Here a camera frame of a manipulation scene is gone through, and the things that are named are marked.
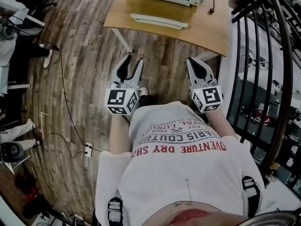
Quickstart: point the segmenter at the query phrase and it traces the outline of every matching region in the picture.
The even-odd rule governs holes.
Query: cable
[[[121,115],[121,118],[123,119],[123,121],[128,125],[130,126],[130,121],[127,117],[125,117],[124,115]]]
[[[20,20],[20,21],[22,21],[22,23],[24,23],[24,20],[22,20],[22,19],[20,19],[20,18],[18,18],[18,17],[16,17],[16,16],[14,16],[14,15],[9,15],[9,14],[1,14],[0,16],[2,16],[2,17],[4,17],[4,16],[6,16],[6,17],[15,17],[16,19],[18,19],[18,20]]]
[[[91,167],[91,165],[90,165],[90,158],[89,157],[88,157],[88,165],[93,170],[93,172],[95,172],[98,175],[98,173],[93,169],[93,167]]]
[[[68,102],[67,102],[67,98],[66,98],[66,90],[65,90],[65,82],[64,82],[64,74],[63,74],[63,56],[62,56],[62,53],[61,53],[60,49],[59,49],[57,46],[56,46],[56,47],[54,47],[54,46],[55,46],[55,45],[53,45],[52,47],[53,47],[56,51],[58,51],[58,52],[60,53],[60,55],[61,55],[62,80],[63,80],[64,97],[65,97],[65,102],[66,102],[67,110],[68,110],[68,113],[69,113],[69,115],[70,115],[70,119],[71,119],[72,124],[73,124],[73,126],[74,126],[74,129],[75,129],[75,131],[76,131],[76,134],[77,134],[78,137],[79,137],[80,142],[81,142],[84,146],[86,146],[86,144],[81,140],[81,138],[80,138],[80,136],[79,136],[79,132],[77,131],[77,129],[76,129],[76,127],[75,127],[75,124],[74,124],[73,119],[72,119],[72,116],[71,116],[71,112],[70,112],[69,107],[68,107]]]
[[[38,35],[32,35],[31,33],[28,33],[28,32],[26,32],[26,31],[24,31],[24,30],[22,30],[22,29],[19,29],[19,28],[17,27],[17,25],[16,25],[15,23],[11,22],[11,21],[9,21],[9,22],[12,23],[14,26],[9,25],[8,22],[7,22],[8,19],[7,19],[7,18],[5,18],[5,19],[6,19],[6,23],[5,23],[5,26],[6,26],[6,27],[11,27],[11,28],[13,28],[13,29],[18,30],[19,32],[26,33],[26,34],[28,34],[28,35],[34,37],[34,38],[37,38],[37,39],[42,40],[42,41],[44,41],[44,42],[46,42],[46,43],[49,43],[49,44],[51,44],[52,46],[55,46],[55,47],[58,49],[58,47],[57,47],[55,44],[53,44],[53,43],[51,43],[51,42],[48,42],[48,41],[46,41],[46,40],[44,40],[44,39],[38,37]]]
[[[61,134],[56,133],[56,132],[52,132],[52,133],[49,133],[48,135],[46,135],[45,138],[44,138],[44,140],[43,140],[43,142],[42,142],[42,144],[44,144],[45,140],[46,140],[47,137],[49,137],[50,135],[58,135],[58,136],[60,136],[60,137],[64,140],[65,144],[67,145],[67,148],[68,148],[68,151],[69,151],[69,155],[70,155],[70,157],[71,157],[72,159],[74,159],[74,158],[75,158],[78,154],[80,154],[80,153],[87,154],[87,153],[84,152],[84,151],[80,151],[80,152],[76,153],[75,156],[72,156],[72,155],[71,155],[71,152],[70,152],[70,149],[69,149],[69,147],[68,147],[68,143],[67,143],[66,139],[65,139]]]
[[[214,9],[215,9],[215,0],[213,0],[213,8],[209,9],[209,13],[210,14],[214,13]]]
[[[21,32],[27,33],[27,34],[29,34],[30,36],[32,36],[30,33],[25,32],[25,31],[23,31],[23,30],[21,30],[21,29],[19,29],[19,28],[16,28],[16,29],[19,30],[19,31],[21,31]],[[80,137],[80,135],[79,135],[79,132],[78,132],[78,130],[77,130],[75,124],[74,124],[74,121],[73,121],[73,118],[72,118],[72,115],[71,115],[71,112],[70,112],[70,109],[69,109],[69,106],[68,106],[67,97],[66,97],[66,89],[65,89],[64,76],[63,76],[63,55],[62,55],[60,49],[58,48],[58,46],[56,46],[55,44],[53,44],[53,43],[51,43],[51,42],[48,42],[48,41],[46,41],[46,40],[44,40],[44,39],[42,39],[42,38],[38,38],[38,39],[40,39],[40,40],[42,40],[42,41],[44,41],[44,42],[46,42],[46,43],[51,44],[51,45],[52,45],[52,48],[53,48],[55,51],[57,51],[57,52],[60,53],[60,58],[61,58],[61,72],[62,72],[62,80],[63,80],[63,90],[64,90],[64,98],[65,98],[67,110],[68,110],[68,113],[69,113],[71,122],[72,122],[72,124],[73,124],[73,126],[74,126],[74,129],[75,129],[75,131],[76,131],[76,134],[77,134],[77,136],[78,136],[80,142],[82,143],[82,145],[87,146],[87,145],[83,142],[83,140],[81,139],[81,137]],[[124,118],[124,120],[125,120],[125,122],[129,125],[129,120],[128,120],[127,118]]]

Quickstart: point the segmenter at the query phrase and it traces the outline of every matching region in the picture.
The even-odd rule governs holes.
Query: person's leg
[[[140,99],[138,103],[138,108],[148,105],[157,105],[158,104],[158,97],[157,96],[150,96],[147,88],[142,87],[139,89],[140,92]]]
[[[32,147],[38,147],[40,145],[40,141],[38,141],[36,139],[16,141],[16,142],[19,143],[23,147],[24,151],[26,151]]]
[[[9,142],[15,140],[17,137],[20,137],[26,134],[28,131],[36,128],[36,125],[32,120],[28,119],[27,123],[22,126],[16,126],[12,129],[8,129],[0,134],[1,142]]]
[[[27,58],[39,58],[39,57],[48,57],[50,54],[49,49],[42,48],[39,44],[34,43],[17,43],[16,52],[18,55]]]

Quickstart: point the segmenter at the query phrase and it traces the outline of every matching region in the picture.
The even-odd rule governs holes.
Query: wooden table
[[[112,28],[128,52],[132,52],[133,48],[119,29],[155,33],[198,45],[208,50],[207,54],[202,53],[202,56],[198,57],[205,60],[204,56],[213,57],[216,54],[226,56],[228,51],[230,30],[228,0],[215,0],[215,12],[209,14],[208,11],[212,7],[213,0],[205,0],[198,7],[187,7],[161,0],[114,0],[104,26]],[[138,23],[130,17],[131,14],[171,19],[187,23],[188,27],[177,30]]]

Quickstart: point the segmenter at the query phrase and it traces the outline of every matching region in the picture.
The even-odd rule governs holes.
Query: electrical outlet
[[[92,156],[92,148],[93,148],[92,143],[87,142],[87,144],[86,144],[86,153],[85,153],[86,157],[91,157]]]

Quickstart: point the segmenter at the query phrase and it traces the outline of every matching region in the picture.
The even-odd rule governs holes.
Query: white t-shirt
[[[242,178],[264,189],[249,148],[234,137],[220,138],[180,102],[136,110],[129,137],[132,153],[99,158],[95,212],[103,226],[117,191],[129,225],[141,226],[161,208],[190,199],[243,215]]]

